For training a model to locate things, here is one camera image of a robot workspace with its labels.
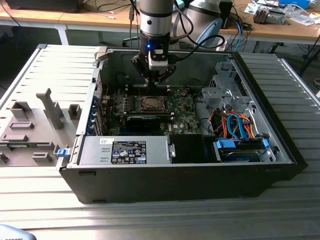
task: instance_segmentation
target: wooden desk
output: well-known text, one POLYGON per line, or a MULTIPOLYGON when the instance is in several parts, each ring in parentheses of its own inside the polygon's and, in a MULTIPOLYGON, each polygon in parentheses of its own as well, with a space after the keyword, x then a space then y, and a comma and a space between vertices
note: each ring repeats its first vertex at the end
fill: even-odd
MULTIPOLYGON (((291 42, 292 40, 311 40, 316 41, 320 34, 319 26, 312 24, 310 26, 304 26, 297 23, 290 18, 287 18, 284 25, 279 24, 257 24, 254 23, 253 14, 245 13, 246 5, 251 3, 250 0, 234 0, 235 8, 238 15, 243 19, 244 22, 252 25, 252 30, 249 38, 267 38, 270 39, 268 42, 280 42, 278 39, 283 39, 282 42, 291 42)), ((313 4, 307 9, 308 11, 320 11, 320 6, 315 6, 313 4)), ((230 29, 221 29, 221 34, 236 34, 237 29, 231 27, 230 29)))
MULTIPOLYGON (((112 3, 113 0, 97 0, 97 5, 104 3, 112 3)), ((248 37, 249 40, 281 42, 281 43, 297 43, 297 44, 313 44, 320 34, 319 27, 315 24, 304 26, 291 19, 287 19, 284 25, 278 24, 256 24, 253 21, 253 15, 244 13, 245 6, 250 0, 234 0, 235 8, 239 16, 249 24, 252 24, 252 30, 248 37)), ((129 0, 120 0, 118 4, 105 6, 102 10, 116 8, 125 4, 129 4, 129 0)), ((6 10, 19 22, 23 27, 39 27, 57 29, 62 44, 67 45, 68 39, 66 30, 88 30, 101 32, 129 32, 129 10, 130 7, 123 7, 114 10, 114 14, 105 13, 114 16, 110 19, 99 13, 81 10, 79 13, 66 13, 55 11, 39 11, 39 10, 12 10, 4 2, 6 10)), ((86 4, 86 7, 92 11, 95 7, 92 3, 86 4)), ((308 11, 320 11, 319 6, 311 5, 308 11)), ((17 25, 8 14, 0 6, 0 25, 17 25)), ((136 27, 136 20, 132 23, 132 28, 136 27)), ((237 33, 237 29, 231 25, 228 29, 221 29, 220 34, 226 38, 230 38, 237 33)))
MULTIPOLYGON (((11 9, 5 0, 0 0, 7 12, 14 17, 17 22, 38 22, 58 24, 59 19, 64 14, 59 11, 41 11, 41 10, 14 10, 11 9)), ((12 21, 13 19, 5 12, 0 5, 0 20, 12 21)))

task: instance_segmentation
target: blue cable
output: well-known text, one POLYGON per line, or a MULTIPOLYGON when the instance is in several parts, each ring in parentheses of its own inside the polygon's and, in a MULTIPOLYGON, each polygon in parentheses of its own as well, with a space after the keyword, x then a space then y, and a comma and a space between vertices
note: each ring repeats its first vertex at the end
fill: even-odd
POLYGON ((238 29, 239 29, 239 40, 238 40, 238 43, 237 43, 235 49, 233 50, 235 52, 237 50, 237 48, 239 47, 239 44, 241 41, 241 27, 240 27, 240 24, 236 20, 234 20, 234 19, 232 19, 232 20, 236 23, 236 25, 238 26, 238 29))
POLYGON ((228 128, 228 132, 229 132, 236 140, 239 140, 238 136, 235 135, 235 134, 232 132, 232 130, 231 130, 230 124, 231 124, 231 119, 232 119, 232 117, 236 117, 236 119, 238 120, 239 130, 240 130, 241 137, 242 137, 243 139, 245 139, 246 141, 248 141, 249 138, 247 137, 246 132, 244 131, 244 128, 243 128, 243 126, 242 126, 241 118, 240 118, 239 116, 235 115, 235 114, 231 114, 231 115, 228 117, 228 121, 227 121, 227 123, 226 123, 227 128, 228 128))

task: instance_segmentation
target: floor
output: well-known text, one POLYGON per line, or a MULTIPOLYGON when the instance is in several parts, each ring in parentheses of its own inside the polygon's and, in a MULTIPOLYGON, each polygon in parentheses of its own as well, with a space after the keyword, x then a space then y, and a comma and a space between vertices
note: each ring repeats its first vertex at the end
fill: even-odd
MULTIPOLYGON (((0 97, 4 94, 5 89, 10 86, 38 44, 61 44, 58 32, 55 29, 14 27, 12 31, 14 33, 13 38, 8 38, 7 35, 4 35, 0 39, 0 53, 3 59, 1 61, 2 64, 0 64, 0 97)), ((129 37, 128 33, 119 32, 103 32, 102 35, 104 41, 112 47, 121 47, 122 40, 129 37)), ((71 45, 101 45, 96 31, 69 30, 67 36, 71 45)), ((246 50, 252 51, 255 43, 248 41, 246 50)), ((260 42, 254 51, 256 53, 266 52, 269 46, 270 43, 260 42)), ((278 57, 285 58, 296 71, 300 69, 304 62, 302 55, 305 53, 297 44, 286 43, 283 46, 279 46, 275 53, 278 57)), ((315 60, 302 76, 302 79, 314 93, 318 92, 313 85, 313 81, 316 78, 320 78, 319 61, 315 60)))

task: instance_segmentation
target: warning label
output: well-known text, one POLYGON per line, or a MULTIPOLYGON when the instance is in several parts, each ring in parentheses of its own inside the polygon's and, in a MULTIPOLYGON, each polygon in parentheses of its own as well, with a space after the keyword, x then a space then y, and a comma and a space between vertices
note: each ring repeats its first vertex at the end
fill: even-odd
POLYGON ((147 145, 145 141, 114 141, 112 164, 146 164, 147 145))

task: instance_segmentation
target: motherboard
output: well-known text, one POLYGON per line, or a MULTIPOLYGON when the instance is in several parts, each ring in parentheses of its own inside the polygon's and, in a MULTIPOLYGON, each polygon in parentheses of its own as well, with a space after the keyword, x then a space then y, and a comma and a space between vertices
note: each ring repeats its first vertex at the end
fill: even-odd
POLYGON ((165 136, 200 134, 194 113, 194 91, 166 88, 155 95, 142 88, 110 93, 106 119, 109 136, 165 136))

